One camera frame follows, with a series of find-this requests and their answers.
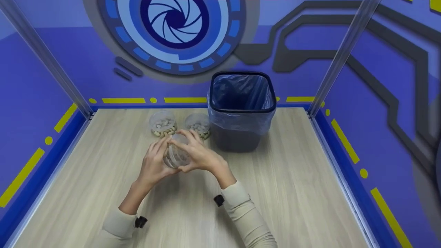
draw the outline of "blue trash bag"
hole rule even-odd
[[[271,79],[261,72],[218,72],[207,99],[210,123],[228,130],[264,135],[276,112]]]

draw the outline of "clear plastic jar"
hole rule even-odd
[[[194,130],[202,140],[210,136],[210,121],[208,115],[203,113],[193,113],[185,119],[185,128]]]
[[[150,117],[149,128],[156,137],[164,138],[167,135],[175,134],[178,126],[173,113],[164,110],[154,113]]]
[[[174,134],[172,139],[188,144],[187,138],[182,134]],[[186,151],[170,144],[164,154],[164,163],[166,166],[176,169],[179,166],[188,165],[190,163],[190,157]]]

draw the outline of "wrist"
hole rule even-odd
[[[228,186],[237,182],[233,172],[231,172],[230,167],[228,167],[226,163],[224,165],[215,166],[211,173],[216,178],[221,189],[226,189]]]
[[[139,195],[146,197],[147,194],[150,192],[150,190],[153,188],[153,184],[146,184],[141,183],[139,181],[135,181],[130,186],[129,192],[131,192],[133,195]]]
[[[132,183],[129,192],[119,206],[120,211],[125,214],[135,215],[139,205],[141,205],[142,200],[150,190],[150,187],[144,186],[137,181]]]

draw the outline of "black trash can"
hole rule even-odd
[[[223,151],[251,152],[271,126],[276,95],[269,76],[256,71],[221,71],[208,92],[211,139]]]

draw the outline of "trash can rim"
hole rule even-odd
[[[213,101],[211,100],[213,95],[213,83],[216,77],[220,75],[258,75],[264,77],[268,82],[269,91],[271,92],[271,96],[273,97],[273,105],[270,108],[267,109],[219,109],[213,105]],[[277,106],[277,100],[276,100],[276,94],[274,93],[273,83],[271,82],[270,77],[261,72],[261,71],[219,71],[213,74],[211,77],[211,83],[210,83],[210,91],[209,91],[209,99],[207,99],[208,104],[210,104],[210,107],[214,111],[223,112],[223,113],[270,113],[276,109]]]

